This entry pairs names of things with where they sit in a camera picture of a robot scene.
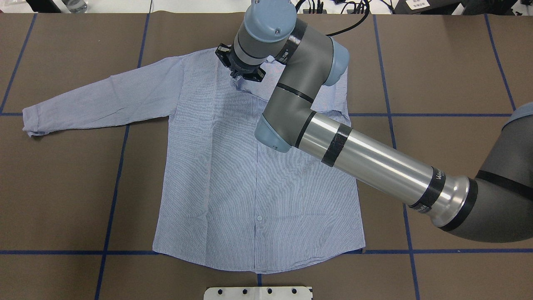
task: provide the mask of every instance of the shirt cuff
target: shirt cuff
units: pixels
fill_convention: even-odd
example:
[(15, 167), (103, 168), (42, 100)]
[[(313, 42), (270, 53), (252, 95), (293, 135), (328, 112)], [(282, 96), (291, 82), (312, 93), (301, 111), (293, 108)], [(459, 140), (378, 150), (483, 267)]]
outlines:
[(24, 120), (24, 127), (22, 128), (28, 136), (43, 136), (49, 132), (38, 131), (39, 127), (39, 113), (37, 112), (37, 105), (26, 107), (22, 110), (22, 119)]

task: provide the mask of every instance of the gray robotic arm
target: gray robotic arm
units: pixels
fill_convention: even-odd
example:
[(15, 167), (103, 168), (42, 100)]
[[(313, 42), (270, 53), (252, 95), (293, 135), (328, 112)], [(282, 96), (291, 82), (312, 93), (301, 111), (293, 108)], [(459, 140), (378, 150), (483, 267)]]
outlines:
[(533, 116), (503, 128), (475, 179), (451, 177), (311, 110), (320, 87), (344, 73), (349, 54), (299, 20), (290, 1), (252, 1), (233, 45), (221, 44), (216, 54), (233, 77), (248, 80), (261, 81), (260, 65), (269, 55), (286, 65), (257, 124), (263, 144), (305, 151), (456, 236), (485, 242), (533, 237)]

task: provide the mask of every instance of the long-sleeve shirt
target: long-sleeve shirt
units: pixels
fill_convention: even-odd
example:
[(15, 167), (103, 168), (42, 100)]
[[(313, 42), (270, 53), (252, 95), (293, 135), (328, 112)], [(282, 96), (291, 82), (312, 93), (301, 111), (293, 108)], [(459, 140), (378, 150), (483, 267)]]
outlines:
[[(365, 245), (356, 180), (296, 148), (254, 137), (283, 65), (232, 79), (214, 49), (165, 58), (23, 110), (30, 136), (169, 116), (153, 249), (229, 271), (275, 273)], [(312, 109), (350, 124), (346, 74)]]

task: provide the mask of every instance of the shirt sleeve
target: shirt sleeve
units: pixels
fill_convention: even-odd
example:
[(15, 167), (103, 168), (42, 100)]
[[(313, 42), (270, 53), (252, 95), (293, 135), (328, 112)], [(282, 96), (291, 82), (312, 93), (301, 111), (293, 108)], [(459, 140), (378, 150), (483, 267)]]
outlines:
[(42, 136), (169, 116), (174, 114), (182, 84), (181, 57), (165, 58), (23, 109), (23, 131)]

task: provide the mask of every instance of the white plate with holes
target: white plate with holes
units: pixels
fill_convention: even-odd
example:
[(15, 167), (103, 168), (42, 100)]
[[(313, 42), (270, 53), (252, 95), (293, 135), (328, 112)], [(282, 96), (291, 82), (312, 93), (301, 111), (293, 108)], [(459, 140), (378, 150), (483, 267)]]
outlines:
[(204, 300), (312, 300), (312, 287), (208, 288)]

